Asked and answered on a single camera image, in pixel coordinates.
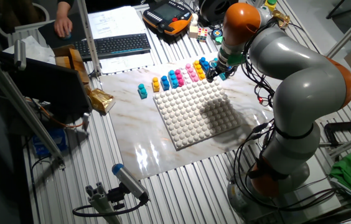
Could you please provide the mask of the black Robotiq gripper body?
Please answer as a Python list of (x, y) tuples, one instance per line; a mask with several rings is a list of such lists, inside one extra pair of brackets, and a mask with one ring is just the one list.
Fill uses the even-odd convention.
[(214, 66), (214, 74), (219, 73), (221, 78), (229, 78), (235, 74), (237, 68), (238, 63), (228, 65), (227, 63), (223, 63), (222, 61), (217, 60)]

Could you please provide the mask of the person's bare hand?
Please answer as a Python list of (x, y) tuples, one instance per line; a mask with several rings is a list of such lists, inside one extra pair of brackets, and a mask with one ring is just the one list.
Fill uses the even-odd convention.
[(61, 37), (68, 37), (73, 29), (73, 24), (68, 16), (57, 16), (54, 22), (54, 30), (55, 33)]

